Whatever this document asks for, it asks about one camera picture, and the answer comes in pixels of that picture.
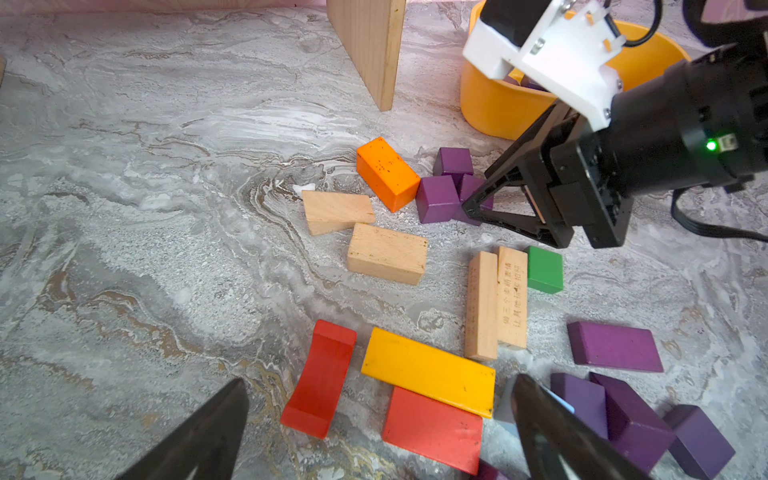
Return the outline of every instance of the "screw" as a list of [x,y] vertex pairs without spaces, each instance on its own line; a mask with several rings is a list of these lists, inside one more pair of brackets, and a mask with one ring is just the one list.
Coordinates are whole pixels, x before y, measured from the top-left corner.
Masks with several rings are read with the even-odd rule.
[[539,50],[541,50],[541,47],[544,46],[544,44],[547,43],[546,40],[543,38],[539,38],[536,43],[533,45],[533,48],[531,49],[531,55],[536,55]]
[[574,6],[574,3],[576,3],[576,0],[565,0],[563,5],[560,5],[560,14],[565,15],[565,13]]

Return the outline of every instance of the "green block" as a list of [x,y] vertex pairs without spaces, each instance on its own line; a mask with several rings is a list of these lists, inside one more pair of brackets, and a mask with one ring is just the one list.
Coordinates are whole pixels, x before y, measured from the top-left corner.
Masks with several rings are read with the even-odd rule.
[[563,290],[563,256],[538,247],[528,247],[528,287],[544,293]]

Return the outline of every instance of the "black cable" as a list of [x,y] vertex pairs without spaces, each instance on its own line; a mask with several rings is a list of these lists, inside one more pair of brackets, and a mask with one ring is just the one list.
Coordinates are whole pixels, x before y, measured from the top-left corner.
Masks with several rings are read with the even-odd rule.
[[[611,0],[605,0],[605,3],[603,4],[603,8],[608,8],[610,6],[611,6]],[[640,45],[650,40],[650,38],[654,36],[654,33],[656,33],[656,30],[659,29],[659,24],[661,23],[661,10],[663,7],[664,7],[664,4],[662,3],[662,0],[654,0],[654,22],[650,25],[650,28],[645,33],[645,35],[638,38],[637,40],[627,40],[624,43],[625,47],[639,47]],[[608,27],[611,29],[614,35],[616,36],[621,35],[618,27],[614,23],[613,17],[611,17],[610,15],[606,15],[605,21],[608,23]]]
[[684,194],[688,188],[678,188],[672,192],[672,218],[685,229],[691,233],[695,233],[701,237],[709,238],[746,238],[748,240],[757,240],[759,242],[768,242],[768,235],[762,235],[757,232],[750,232],[748,230],[739,230],[738,228],[725,227],[723,225],[709,225],[708,223],[701,223],[687,217],[679,208],[677,208],[677,200],[682,194]]

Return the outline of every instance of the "purple rectangular block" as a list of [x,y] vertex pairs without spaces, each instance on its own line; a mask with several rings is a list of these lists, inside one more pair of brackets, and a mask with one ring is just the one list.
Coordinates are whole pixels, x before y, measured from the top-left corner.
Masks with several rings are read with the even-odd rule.
[[571,351],[578,365],[663,372],[654,334],[629,326],[593,322],[568,324]]
[[712,480],[736,454],[720,430],[697,406],[678,405],[664,416],[677,439],[670,453],[686,473]]
[[605,389],[602,386],[567,373],[553,373],[549,382],[552,392],[574,408],[576,418],[603,439],[608,439]]
[[435,165],[432,167],[432,175],[450,175],[456,190],[462,181],[462,175],[472,175],[472,156],[468,148],[442,147],[437,152]]
[[469,480],[509,480],[506,475],[493,468],[491,464],[480,459],[480,468],[477,475],[471,475]]
[[608,440],[649,473],[674,442],[674,432],[626,382],[597,373],[590,373],[589,379],[605,388]]
[[458,194],[451,177],[422,178],[416,191],[416,208],[422,223],[451,220],[459,209]]
[[[463,204],[465,200],[467,200],[469,196],[475,192],[475,190],[483,185],[483,183],[485,183],[485,180],[482,178],[473,177],[472,175],[462,176],[462,181],[458,185],[458,202]],[[493,196],[480,204],[480,208],[483,210],[493,210]],[[469,223],[470,225],[477,226],[481,223],[477,220],[472,220],[467,217],[467,214],[464,213],[464,210],[461,207],[456,209],[456,213],[453,215],[453,218],[464,223]]]

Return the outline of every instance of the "orange block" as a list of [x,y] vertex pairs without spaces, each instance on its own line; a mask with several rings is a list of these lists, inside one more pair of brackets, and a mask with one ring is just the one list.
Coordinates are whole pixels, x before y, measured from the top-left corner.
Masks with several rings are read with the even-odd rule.
[[381,137],[357,149],[357,173],[393,213],[416,198],[422,181]]
[[389,401],[382,440],[477,475],[482,418],[397,386]]

